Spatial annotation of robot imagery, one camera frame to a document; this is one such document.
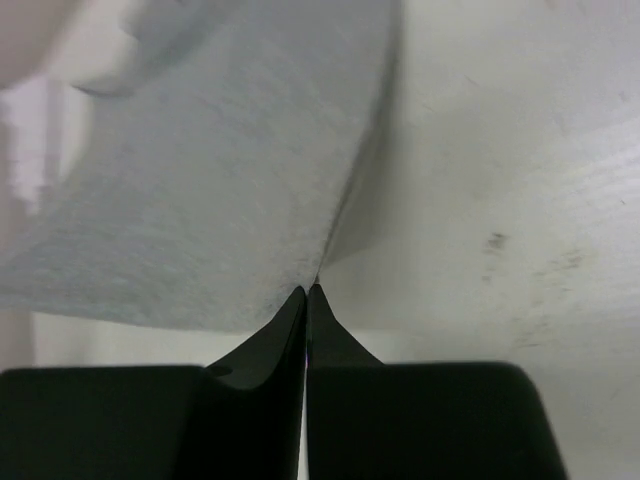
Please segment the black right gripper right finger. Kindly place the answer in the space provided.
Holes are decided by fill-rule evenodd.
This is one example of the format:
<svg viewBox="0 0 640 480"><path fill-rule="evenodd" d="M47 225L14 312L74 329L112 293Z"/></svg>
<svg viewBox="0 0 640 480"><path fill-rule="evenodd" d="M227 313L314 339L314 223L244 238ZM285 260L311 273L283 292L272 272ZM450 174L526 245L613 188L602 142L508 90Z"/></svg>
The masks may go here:
<svg viewBox="0 0 640 480"><path fill-rule="evenodd" d="M503 362L386 364L307 297L313 479L564 479L541 397Z"/></svg>

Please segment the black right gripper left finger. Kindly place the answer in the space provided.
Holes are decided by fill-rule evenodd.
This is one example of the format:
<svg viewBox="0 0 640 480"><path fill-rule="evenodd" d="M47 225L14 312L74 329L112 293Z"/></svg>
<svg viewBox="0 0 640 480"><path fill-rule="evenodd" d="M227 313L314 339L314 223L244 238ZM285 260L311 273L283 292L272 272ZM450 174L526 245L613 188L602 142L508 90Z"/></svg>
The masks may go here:
<svg viewBox="0 0 640 480"><path fill-rule="evenodd" d="M209 366L30 368L1 376L5 479L293 479L306 296Z"/></svg>

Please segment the grey tank top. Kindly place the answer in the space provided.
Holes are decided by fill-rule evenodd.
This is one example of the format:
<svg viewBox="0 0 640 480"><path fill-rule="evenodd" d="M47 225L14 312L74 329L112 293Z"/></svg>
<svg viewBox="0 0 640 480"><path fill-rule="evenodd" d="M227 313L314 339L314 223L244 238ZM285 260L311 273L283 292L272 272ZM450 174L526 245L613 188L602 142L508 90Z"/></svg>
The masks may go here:
<svg viewBox="0 0 640 480"><path fill-rule="evenodd" d="M394 1L148 1L1 303L251 330L316 278L393 78Z"/></svg>

